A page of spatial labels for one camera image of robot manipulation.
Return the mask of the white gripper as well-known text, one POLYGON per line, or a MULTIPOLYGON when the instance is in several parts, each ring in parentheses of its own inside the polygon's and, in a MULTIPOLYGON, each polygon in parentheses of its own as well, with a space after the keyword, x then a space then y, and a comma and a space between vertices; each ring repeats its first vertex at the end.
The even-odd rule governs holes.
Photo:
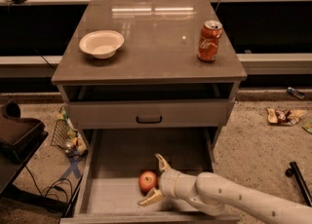
POLYGON ((165 197, 189 202, 197 195, 196 176, 182 173, 171 168, 167 160, 159 153, 155 154, 159 170, 162 172, 159 189, 153 187, 139 200, 139 206, 148 206, 161 202, 165 197))

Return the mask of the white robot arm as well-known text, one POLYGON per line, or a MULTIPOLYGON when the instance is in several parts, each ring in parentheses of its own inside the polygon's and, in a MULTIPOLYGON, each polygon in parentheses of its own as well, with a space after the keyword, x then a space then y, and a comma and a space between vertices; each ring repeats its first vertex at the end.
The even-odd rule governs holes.
POLYGON ((159 188, 153 187, 137 202, 140 206, 165 198, 186 201, 210 216, 219 216, 226 205, 234 206, 265 224, 312 224, 312 207, 256 191, 211 172, 189 175, 172 168, 156 153, 161 176, 159 188))

